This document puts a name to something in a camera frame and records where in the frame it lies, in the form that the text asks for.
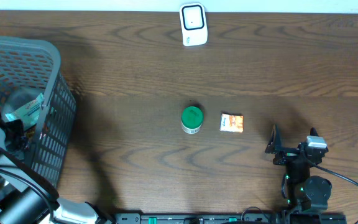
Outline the mint green snack packet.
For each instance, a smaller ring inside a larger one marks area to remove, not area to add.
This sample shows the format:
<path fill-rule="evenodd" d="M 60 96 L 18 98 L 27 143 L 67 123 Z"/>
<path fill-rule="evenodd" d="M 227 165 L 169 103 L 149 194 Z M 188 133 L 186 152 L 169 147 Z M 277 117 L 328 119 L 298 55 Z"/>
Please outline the mint green snack packet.
<path fill-rule="evenodd" d="M 40 93 L 36 98 L 22 105 L 18 109 L 6 113 L 5 117 L 8 121 L 22 121 L 24 131 L 26 131 L 37 124 L 43 102 L 44 95 Z"/>

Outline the orange tissue packet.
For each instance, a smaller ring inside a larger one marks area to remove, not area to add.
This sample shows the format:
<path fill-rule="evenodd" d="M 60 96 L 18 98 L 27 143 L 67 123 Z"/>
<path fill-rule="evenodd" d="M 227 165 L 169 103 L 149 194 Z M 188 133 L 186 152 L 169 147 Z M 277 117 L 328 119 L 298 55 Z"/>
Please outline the orange tissue packet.
<path fill-rule="evenodd" d="M 244 131 L 243 115 L 225 114 L 221 115 L 220 131 L 231 133 L 242 133 Z"/>

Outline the green lid white jar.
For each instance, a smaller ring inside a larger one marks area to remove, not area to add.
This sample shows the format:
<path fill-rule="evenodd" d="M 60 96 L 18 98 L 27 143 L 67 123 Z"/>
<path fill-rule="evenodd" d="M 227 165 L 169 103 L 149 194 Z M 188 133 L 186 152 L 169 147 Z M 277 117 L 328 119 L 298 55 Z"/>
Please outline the green lid white jar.
<path fill-rule="evenodd" d="M 196 134 L 203 124 L 203 112 L 195 106 L 185 108 L 181 115 L 181 127 L 187 134 Z"/>

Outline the red chocolate bar wrapper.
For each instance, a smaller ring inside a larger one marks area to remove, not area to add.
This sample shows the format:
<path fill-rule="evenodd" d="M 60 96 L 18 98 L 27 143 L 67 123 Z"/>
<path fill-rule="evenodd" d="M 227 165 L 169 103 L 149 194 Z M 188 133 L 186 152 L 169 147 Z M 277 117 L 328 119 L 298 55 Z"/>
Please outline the red chocolate bar wrapper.
<path fill-rule="evenodd" d="M 43 125 L 43 130 L 47 133 L 49 131 L 49 127 L 45 124 Z M 36 132 L 36 125 L 32 126 L 31 128 L 25 131 L 25 136 L 28 140 L 28 146 L 30 146 L 31 142 L 33 141 L 35 132 Z"/>

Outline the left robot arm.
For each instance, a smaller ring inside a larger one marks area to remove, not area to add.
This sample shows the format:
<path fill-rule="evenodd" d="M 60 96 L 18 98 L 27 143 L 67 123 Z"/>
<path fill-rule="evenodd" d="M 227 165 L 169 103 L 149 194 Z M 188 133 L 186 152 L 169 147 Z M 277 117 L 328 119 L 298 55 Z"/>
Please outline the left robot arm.
<path fill-rule="evenodd" d="M 0 122 L 0 223 L 115 223 L 94 205 L 59 196 L 65 148 L 41 133 L 28 146 L 20 121 Z"/>

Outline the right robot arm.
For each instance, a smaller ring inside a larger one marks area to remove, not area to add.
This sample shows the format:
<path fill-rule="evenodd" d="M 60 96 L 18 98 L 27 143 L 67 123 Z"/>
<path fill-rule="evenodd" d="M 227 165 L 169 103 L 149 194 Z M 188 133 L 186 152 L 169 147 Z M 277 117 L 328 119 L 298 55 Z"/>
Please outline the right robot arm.
<path fill-rule="evenodd" d="M 297 147 L 285 147 L 277 125 L 273 125 L 271 138 L 265 149 L 273 154 L 273 164 L 285 166 L 284 190 L 289 200 L 287 216 L 302 213 L 320 213 L 328 209 L 332 184 L 325 178 L 310 174 L 310 169 L 322 162 L 328 152 L 324 138 L 318 136 L 315 128 Z"/>

